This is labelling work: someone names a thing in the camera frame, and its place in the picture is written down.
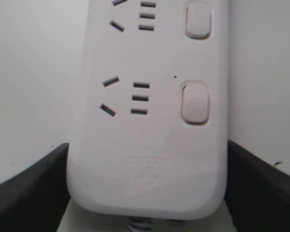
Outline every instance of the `white switch button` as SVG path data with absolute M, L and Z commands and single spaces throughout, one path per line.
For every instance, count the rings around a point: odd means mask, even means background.
M 211 8 L 204 2 L 192 2 L 187 8 L 186 34 L 205 39 L 211 31 Z
M 205 123 L 208 119 L 208 91 L 201 83 L 189 83 L 183 88 L 182 118 L 189 124 Z

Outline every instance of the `white power strip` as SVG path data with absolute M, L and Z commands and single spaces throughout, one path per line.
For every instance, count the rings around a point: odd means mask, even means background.
M 206 217 L 227 174 L 227 0 L 93 0 L 67 179 L 94 212 Z

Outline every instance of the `cable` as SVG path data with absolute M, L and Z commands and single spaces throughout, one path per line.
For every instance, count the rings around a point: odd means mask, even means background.
M 153 229 L 153 223 L 148 218 L 129 217 L 126 232 L 148 232 Z

